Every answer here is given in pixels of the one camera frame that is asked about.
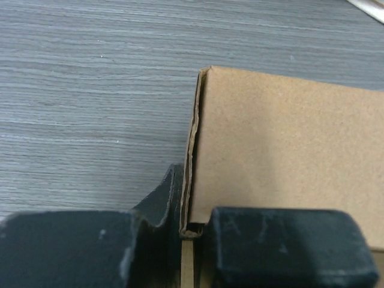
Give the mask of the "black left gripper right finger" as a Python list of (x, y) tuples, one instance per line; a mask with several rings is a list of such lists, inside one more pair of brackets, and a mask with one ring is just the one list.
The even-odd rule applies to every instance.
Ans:
[(374, 287), (354, 219), (324, 209), (217, 207), (202, 237), (200, 287)]

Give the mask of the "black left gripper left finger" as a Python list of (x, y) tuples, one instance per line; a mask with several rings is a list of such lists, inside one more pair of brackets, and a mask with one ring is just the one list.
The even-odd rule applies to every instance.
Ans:
[(183, 166), (129, 211), (23, 211), (1, 221), (2, 287), (179, 287)]

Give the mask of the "brown cardboard box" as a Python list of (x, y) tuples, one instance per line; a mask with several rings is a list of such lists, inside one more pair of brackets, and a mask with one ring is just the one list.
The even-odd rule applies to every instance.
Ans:
[(383, 266), (383, 92), (200, 70), (181, 234), (199, 236), (216, 206), (342, 210)]

